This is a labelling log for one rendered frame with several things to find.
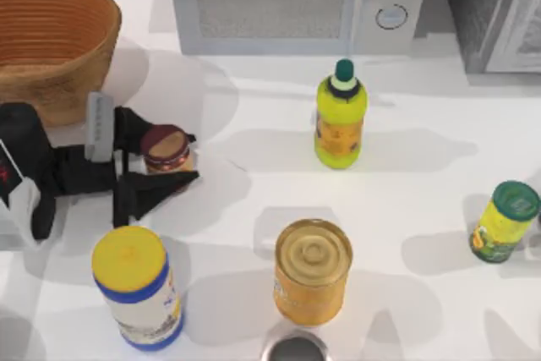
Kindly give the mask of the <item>grey metal cup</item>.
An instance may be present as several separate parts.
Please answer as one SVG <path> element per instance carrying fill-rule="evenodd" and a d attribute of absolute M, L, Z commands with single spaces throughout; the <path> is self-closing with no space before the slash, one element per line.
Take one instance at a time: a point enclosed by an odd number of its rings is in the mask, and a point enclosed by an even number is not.
<path fill-rule="evenodd" d="M 308 331 L 291 331 L 270 339 L 260 361 L 333 361 L 326 344 Z"/>

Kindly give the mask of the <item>small jar with maroon lid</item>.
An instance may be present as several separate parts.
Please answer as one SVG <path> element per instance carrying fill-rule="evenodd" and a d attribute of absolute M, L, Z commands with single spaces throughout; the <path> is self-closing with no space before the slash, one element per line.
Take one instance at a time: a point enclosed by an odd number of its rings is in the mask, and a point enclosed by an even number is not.
<path fill-rule="evenodd" d="M 176 172 L 194 172 L 195 159 L 191 145 L 196 140 L 194 134 L 176 125 L 153 125 L 140 141 L 147 174 L 166 180 Z"/>

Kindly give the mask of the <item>white bottle with yellow lid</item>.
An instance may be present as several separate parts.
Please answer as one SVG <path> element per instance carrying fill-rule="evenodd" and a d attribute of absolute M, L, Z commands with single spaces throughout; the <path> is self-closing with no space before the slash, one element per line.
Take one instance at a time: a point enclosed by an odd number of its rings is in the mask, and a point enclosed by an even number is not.
<path fill-rule="evenodd" d="M 92 276 L 120 334 L 140 351 L 159 351 L 183 329 L 181 298 L 161 238 L 123 226 L 104 235 L 91 256 Z"/>

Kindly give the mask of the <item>yellow can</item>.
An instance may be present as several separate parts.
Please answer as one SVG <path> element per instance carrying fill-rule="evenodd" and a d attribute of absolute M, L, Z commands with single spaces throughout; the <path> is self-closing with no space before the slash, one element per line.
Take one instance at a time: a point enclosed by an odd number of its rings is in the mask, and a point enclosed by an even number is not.
<path fill-rule="evenodd" d="M 352 258 L 350 240 L 336 224 L 308 218 L 288 225 L 275 245 L 277 309 L 297 325 L 332 320 L 343 305 Z"/>

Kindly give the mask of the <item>yellow-green bottle with green cap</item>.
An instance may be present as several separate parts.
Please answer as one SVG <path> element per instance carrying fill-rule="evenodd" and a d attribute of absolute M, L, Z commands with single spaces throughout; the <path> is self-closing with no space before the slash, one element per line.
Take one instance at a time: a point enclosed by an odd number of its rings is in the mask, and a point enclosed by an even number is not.
<path fill-rule="evenodd" d="M 353 61 L 342 58 L 319 84 L 316 95 L 314 150 L 332 169 L 347 169 L 362 148 L 368 94 L 355 74 Z"/>

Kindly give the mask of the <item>pale grey cabinet door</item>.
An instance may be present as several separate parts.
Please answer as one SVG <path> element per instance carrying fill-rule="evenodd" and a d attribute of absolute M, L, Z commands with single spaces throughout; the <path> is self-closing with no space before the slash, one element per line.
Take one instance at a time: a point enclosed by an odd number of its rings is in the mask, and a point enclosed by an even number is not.
<path fill-rule="evenodd" d="M 541 0 L 500 0 L 492 34 L 488 72 L 541 74 Z"/>

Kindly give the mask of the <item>round microwave knob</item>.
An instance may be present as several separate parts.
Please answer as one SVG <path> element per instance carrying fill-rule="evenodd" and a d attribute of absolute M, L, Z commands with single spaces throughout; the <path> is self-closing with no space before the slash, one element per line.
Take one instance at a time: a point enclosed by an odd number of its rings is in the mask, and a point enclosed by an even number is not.
<path fill-rule="evenodd" d="M 400 4 L 392 4 L 380 8 L 374 19 L 375 23 L 382 30 L 396 30 L 401 28 L 408 21 L 409 13 L 407 9 Z"/>

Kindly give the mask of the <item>yellow-green can with green lid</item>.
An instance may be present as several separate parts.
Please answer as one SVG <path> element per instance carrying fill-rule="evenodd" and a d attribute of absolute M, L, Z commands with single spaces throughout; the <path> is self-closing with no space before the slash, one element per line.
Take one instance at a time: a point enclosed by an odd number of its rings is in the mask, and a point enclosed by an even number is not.
<path fill-rule="evenodd" d="M 540 211 L 541 198 L 528 184 L 498 184 L 470 234 L 470 249 L 485 262 L 507 261 Z"/>

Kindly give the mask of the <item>pale microwave oven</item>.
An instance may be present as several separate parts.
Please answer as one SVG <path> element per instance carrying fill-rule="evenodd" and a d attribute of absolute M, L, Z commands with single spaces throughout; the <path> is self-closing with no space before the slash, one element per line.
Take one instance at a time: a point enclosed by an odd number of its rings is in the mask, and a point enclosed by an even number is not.
<path fill-rule="evenodd" d="M 352 52 L 355 0 L 172 0 L 186 55 L 396 55 L 408 50 L 423 0 L 363 0 L 360 54 Z M 396 30 L 375 23 L 380 8 L 404 6 Z"/>

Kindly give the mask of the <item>pale grey rounded box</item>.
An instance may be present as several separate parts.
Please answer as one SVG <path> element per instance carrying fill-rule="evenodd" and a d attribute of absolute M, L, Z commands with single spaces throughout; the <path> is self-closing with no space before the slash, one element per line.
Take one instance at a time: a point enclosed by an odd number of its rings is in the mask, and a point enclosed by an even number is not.
<path fill-rule="evenodd" d="M 114 101 L 110 96 L 96 91 L 88 95 L 85 132 L 85 158 L 92 162 L 109 161 L 114 142 Z"/>

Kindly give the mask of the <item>brown wicker basket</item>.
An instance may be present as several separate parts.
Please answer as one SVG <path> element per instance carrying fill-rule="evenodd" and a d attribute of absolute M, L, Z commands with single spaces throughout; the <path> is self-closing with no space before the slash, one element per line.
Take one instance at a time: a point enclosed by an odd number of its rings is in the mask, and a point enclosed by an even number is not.
<path fill-rule="evenodd" d="M 0 0 L 0 103 L 31 104 L 47 127 L 83 121 L 121 24 L 114 0 Z"/>

